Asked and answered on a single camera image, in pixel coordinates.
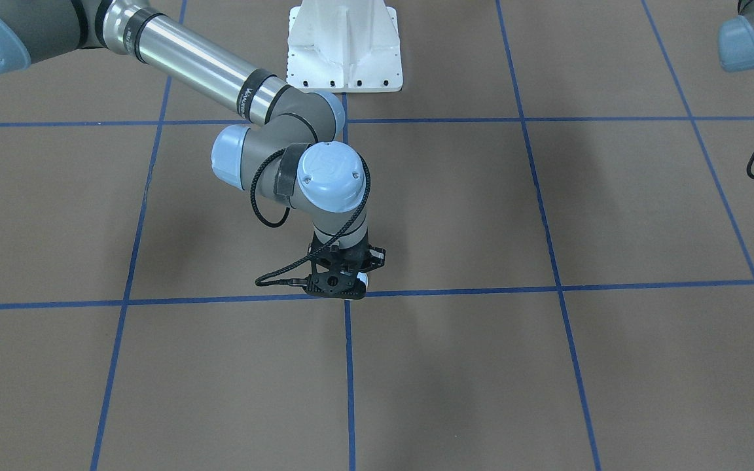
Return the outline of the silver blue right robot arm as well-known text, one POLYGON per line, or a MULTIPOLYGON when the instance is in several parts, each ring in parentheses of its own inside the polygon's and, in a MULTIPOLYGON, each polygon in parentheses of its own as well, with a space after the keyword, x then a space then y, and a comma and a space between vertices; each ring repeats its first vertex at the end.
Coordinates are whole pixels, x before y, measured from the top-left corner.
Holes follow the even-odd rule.
POLYGON ((385 251, 368 244, 369 172, 336 136, 345 116, 327 92, 302 92, 186 29, 147 1, 0 1, 0 74, 105 48, 158 69, 254 124, 228 126, 211 153, 219 179, 309 215, 303 258, 334 287, 365 280, 385 251))

